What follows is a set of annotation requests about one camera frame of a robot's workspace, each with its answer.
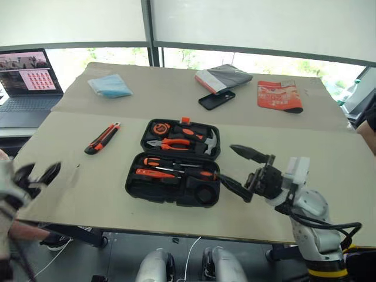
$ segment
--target black phone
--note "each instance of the black phone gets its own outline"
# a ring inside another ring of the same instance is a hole
[[[202,105],[207,110],[215,109],[216,107],[228,102],[235,97],[235,93],[231,91],[226,91],[218,95],[209,94],[201,99],[199,99],[200,105]]]

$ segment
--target floor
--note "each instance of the floor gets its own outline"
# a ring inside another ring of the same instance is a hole
[[[170,252],[175,260],[177,278],[184,277],[184,268],[190,246],[195,239],[142,234],[105,233],[109,244],[104,249],[71,242],[60,256],[39,276],[39,282],[91,282],[92,276],[102,275],[109,282],[134,282],[143,258],[157,248]],[[200,281],[202,254],[206,247],[222,246],[231,251],[243,266],[251,281],[289,280],[307,272],[302,261],[286,260],[269,264],[264,253],[271,245],[201,239],[190,255],[187,281]],[[35,273],[43,269],[56,255],[37,242],[22,242],[22,247]],[[27,282],[23,271],[14,266],[16,281]]]

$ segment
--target blue face mask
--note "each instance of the blue face mask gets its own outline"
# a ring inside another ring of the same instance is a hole
[[[109,75],[102,78],[88,80],[88,84],[100,96],[117,98],[132,95],[120,75]]]

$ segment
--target tool case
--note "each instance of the tool case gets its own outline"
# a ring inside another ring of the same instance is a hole
[[[219,198],[219,130],[215,126],[153,119],[141,139],[144,152],[130,167],[126,191],[151,202],[211,207]]]

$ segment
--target hammer head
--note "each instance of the hammer head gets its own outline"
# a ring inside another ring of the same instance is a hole
[[[216,147],[217,146],[217,136],[216,134],[214,133],[214,130],[212,129],[211,130],[211,135],[213,135],[213,138],[206,138],[205,140],[205,144],[207,145],[207,149],[206,151],[204,152],[204,154],[208,154],[208,155],[211,155],[212,153],[212,148]]]

